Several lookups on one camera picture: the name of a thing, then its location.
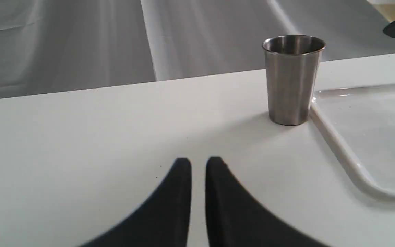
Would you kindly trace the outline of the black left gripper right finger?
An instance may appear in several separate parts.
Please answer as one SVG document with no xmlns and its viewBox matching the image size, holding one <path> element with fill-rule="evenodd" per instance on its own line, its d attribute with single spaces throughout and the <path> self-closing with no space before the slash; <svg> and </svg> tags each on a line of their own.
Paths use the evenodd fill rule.
<svg viewBox="0 0 395 247">
<path fill-rule="evenodd" d="M 210 247 L 324 246 L 269 212 L 220 157 L 206 164 L 205 214 Z"/>
</svg>

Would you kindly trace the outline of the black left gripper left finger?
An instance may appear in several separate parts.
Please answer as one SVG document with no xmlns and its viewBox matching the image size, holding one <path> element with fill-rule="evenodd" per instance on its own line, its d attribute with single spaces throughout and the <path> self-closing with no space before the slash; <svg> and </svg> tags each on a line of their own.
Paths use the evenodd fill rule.
<svg viewBox="0 0 395 247">
<path fill-rule="evenodd" d="M 191 215 L 192 170 L 177 158 L 138 209 L 85 247 L 185 247 Z"/>
</svg>

